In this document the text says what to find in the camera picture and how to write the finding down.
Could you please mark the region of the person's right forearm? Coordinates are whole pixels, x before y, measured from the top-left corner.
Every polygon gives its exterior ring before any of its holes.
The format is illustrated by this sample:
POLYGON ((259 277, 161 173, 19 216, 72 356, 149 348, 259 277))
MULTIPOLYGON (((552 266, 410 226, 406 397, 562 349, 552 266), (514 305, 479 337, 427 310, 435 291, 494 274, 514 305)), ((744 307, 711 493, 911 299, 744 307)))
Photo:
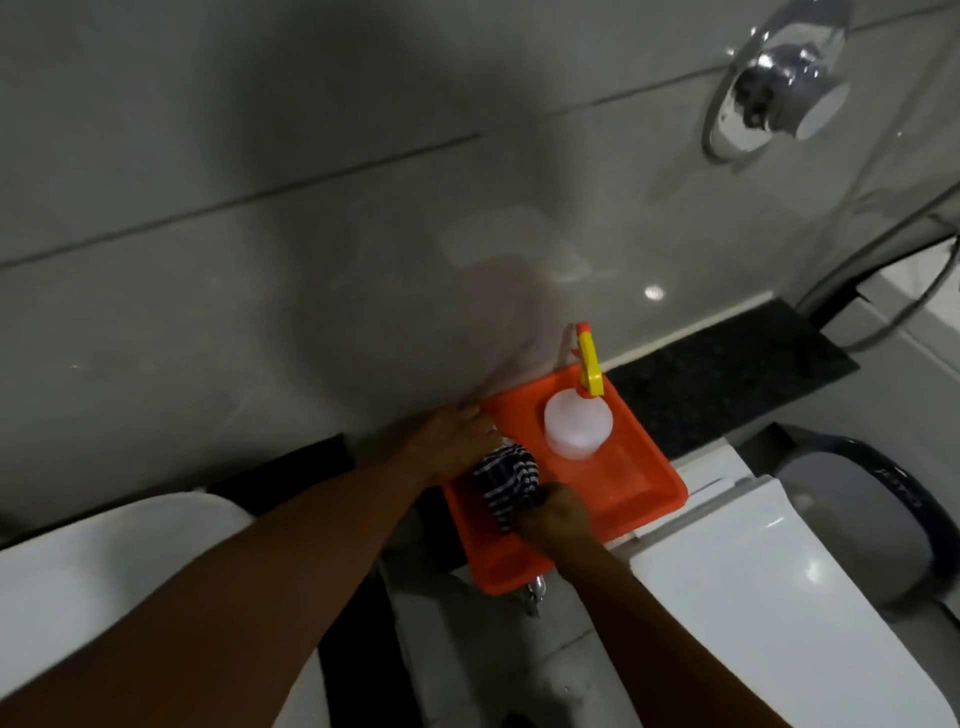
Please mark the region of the person's right forearm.
POLYGON ((791 728, 598 543, 554 557, 643 728, 791 728))

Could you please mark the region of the person's right hand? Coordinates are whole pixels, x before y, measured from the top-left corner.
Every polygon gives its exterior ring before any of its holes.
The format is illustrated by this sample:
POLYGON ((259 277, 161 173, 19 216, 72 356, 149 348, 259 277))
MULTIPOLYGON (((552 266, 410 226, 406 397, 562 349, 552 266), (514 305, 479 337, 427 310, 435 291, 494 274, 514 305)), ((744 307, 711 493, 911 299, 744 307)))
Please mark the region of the person's right hand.
POLYGON ((531 499, 514 509, 512 524, 523 542, 559 567, 603 548, 585 504, 566 484, 538 485, 531 499))

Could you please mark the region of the person's left hand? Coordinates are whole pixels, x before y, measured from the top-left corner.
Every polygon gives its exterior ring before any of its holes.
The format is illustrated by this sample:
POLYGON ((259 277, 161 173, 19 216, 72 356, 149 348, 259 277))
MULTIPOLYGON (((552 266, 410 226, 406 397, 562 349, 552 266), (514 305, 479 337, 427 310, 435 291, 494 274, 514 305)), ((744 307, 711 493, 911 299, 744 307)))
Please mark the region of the person's left hand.
POLYGON ((436 410, 399 448, 394 459, 421 489, 442 485, 462 476, 481 459, 458 456, 458 408, 436 410))

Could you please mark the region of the white toilet with closed lid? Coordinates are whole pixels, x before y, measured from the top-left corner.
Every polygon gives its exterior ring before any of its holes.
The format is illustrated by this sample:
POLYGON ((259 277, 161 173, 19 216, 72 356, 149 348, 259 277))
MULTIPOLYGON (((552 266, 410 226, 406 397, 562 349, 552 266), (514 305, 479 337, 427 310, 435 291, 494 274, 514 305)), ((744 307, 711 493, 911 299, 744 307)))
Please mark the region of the white toilet with closed lid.
POLYGON ((723 440, 678 466, 686 504, 618 552, 689 633, 793 728, 960 728, 779 480, 723 440))

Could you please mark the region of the dark striped cloth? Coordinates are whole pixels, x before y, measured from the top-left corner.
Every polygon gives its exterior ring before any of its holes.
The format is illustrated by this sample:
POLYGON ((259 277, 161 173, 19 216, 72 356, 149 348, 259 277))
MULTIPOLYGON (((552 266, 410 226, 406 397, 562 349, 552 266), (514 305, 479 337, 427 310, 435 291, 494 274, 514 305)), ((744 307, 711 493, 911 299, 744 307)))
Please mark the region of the dark striped cloth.
POLYGON ((497 449, 472 467, 469 475, 500 535, 514 532, 517 511, 544 502, 534 455, 509 438, 503 438, 497 449))

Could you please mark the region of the dark waste bin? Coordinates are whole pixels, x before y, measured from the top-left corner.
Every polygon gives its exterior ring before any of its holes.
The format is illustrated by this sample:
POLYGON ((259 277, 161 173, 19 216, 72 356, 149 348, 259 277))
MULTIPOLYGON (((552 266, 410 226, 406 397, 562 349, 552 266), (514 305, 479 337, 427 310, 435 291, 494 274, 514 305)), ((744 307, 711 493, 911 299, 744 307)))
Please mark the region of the dark waste bin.
POLYGON ((885 620, 960 588, 960 523, 908 470, 868 443, 778 422, 735 449, 790 504, 885 620))

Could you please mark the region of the orange plastic tray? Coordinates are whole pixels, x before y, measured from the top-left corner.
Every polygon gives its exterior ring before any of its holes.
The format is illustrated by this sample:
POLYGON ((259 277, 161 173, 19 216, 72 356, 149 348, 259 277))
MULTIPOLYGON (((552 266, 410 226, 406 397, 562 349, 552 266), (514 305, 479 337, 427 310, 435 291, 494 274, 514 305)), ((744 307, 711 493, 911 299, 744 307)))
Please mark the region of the orange plastic tray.
MULTIPOLYGON (((479 407, 504 436, 534 456, 543 480, 565 483, 577 493, 596 538, 608 543, 679 509, 689 491, 607 378, 604 400, 613 429, 606 442, 584 460, 555 453, 546 443, 546 404, 578 380, 579 366, 571 365, 484 398, 479 407)), ((553 569, 518 536, 499 531, 468 475, 443 484, 441 491, 472 579, 483 593, 508 594, 553 569)))

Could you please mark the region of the white spray bottle yellow trigger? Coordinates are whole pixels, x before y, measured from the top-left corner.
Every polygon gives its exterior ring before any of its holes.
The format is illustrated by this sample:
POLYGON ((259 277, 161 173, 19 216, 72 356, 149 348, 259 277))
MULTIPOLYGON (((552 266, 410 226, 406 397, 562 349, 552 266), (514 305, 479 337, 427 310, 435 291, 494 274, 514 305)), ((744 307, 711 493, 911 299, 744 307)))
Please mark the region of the white spray bottle yellow trigger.
POLYGON ((611 437, 614 414, 605 396, 604 374, 591 325, 575 324, 572 350, 580 368, 574 387, 553 394, 544 409, 547 445, 559 457, 580 461, 592 457, 611 437))

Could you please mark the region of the black granite ledge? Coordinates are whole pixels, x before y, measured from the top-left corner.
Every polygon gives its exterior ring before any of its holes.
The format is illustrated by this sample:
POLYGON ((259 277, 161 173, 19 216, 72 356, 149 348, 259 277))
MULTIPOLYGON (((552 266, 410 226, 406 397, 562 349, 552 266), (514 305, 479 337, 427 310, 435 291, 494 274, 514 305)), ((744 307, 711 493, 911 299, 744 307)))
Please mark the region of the black granite ledge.
MULTIPOLYGON (((612 370, 613 386, 670 460, 750 425, 857 372, 840 346, 774 298, 612 370)), ((207 486, 260 517, 355 468, 344 434, 207 486)))

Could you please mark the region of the chrome wall flush valve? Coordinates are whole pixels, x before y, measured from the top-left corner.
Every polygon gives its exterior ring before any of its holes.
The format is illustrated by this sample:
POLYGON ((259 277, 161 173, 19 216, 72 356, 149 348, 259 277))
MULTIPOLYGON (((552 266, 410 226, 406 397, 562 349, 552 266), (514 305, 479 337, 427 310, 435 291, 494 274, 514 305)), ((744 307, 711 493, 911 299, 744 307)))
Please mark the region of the chrome wall flush valve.
POLYGON ((776 136, 817 135, 850 95, 835 68, 853 0, 786 0, 732 54, 704 118, 702 151, 715 164, 746 160, 776 136))

